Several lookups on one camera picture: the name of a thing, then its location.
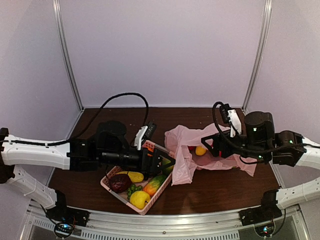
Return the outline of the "yellow green pear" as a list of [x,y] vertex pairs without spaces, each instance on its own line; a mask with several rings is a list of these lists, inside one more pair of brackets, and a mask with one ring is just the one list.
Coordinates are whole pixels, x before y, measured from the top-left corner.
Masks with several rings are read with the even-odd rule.
[[197,146],[195,148],[195,154],[197,156],[203,156],[207,152],[207,149],[202,146]]

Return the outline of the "pink plastic bag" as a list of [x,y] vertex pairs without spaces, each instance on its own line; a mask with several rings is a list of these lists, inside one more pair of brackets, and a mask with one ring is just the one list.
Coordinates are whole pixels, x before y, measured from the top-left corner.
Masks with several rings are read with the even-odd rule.
[[201,138],[218,133],[212,123],[204,129],[191,129],[183,125],[164,133],[165,148],[174,153],[175,165],[172,172],[172,185],[190,184],[196,170],[230,170],[239,168],[250,176],[254,176],[256,164],[244,164],[240,161],[238,154],[227,158],[214,157],[209,151],[199,156],[189,147],[204,147]]

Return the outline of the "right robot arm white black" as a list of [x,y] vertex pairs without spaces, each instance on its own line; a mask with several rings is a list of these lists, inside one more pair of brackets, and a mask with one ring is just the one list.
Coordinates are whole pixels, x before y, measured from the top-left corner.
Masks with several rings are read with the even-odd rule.
[[[201,138],[201,143],[214,157],[226,159],[232,155],[239,155],[240,160],[252,158],[254,165],[272,162],[290,167],[319,169],[318,143],[290,130],[276,133],[272,114],[262,111],[253,111],[244,117],[245,134],[242,134],[240,130],[235,129],[232,122],[237,116],[234,113],[229,117],[229,130],[222,131],[216,124],[216,134]],[[259,220],[266,221],[276,209],[283,210],[319,197],[319,178],[290,188],[270,190],[264,193],[256,216]]]

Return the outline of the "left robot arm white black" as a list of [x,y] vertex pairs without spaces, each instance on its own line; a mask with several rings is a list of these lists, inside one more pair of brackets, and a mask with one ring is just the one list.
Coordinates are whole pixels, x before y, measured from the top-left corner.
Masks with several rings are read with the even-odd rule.
[[141,127],[130,146],[125,138],[126,126],[116,120],[102,122],[88,139],[69,139],[61,142],[40,141],[15,137],[7,128],[0,130],[0,182],[12,184],[26,196],[41,204],[61,222],[72,218],[63,193],[38,184],[19,165],[54,167],[61,170],[95,171],[102,164],[119,166],[154,176],[173,166],[176,161],[165,148],[147,146],[156,129],[150,122]]

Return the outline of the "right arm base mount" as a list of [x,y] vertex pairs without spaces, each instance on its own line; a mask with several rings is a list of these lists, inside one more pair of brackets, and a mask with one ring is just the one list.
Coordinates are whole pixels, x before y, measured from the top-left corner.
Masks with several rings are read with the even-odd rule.
[[255,233],[264,239],[271,238],[276,233],[275,219],[283,216],[277,206],[278,190],[266,191],[260,201],[260,205],[238,212],[242,226],[254,225]]

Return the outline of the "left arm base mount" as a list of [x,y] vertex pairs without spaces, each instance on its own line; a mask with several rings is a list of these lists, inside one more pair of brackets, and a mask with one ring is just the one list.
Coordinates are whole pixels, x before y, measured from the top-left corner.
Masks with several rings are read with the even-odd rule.
[[90,213],[86,210],[72,207],[54,207],[45,209],[41,206],[45,216],[53,223],[53,233],[58,239],[65,240],[70,237],[76,226],[86,227]]

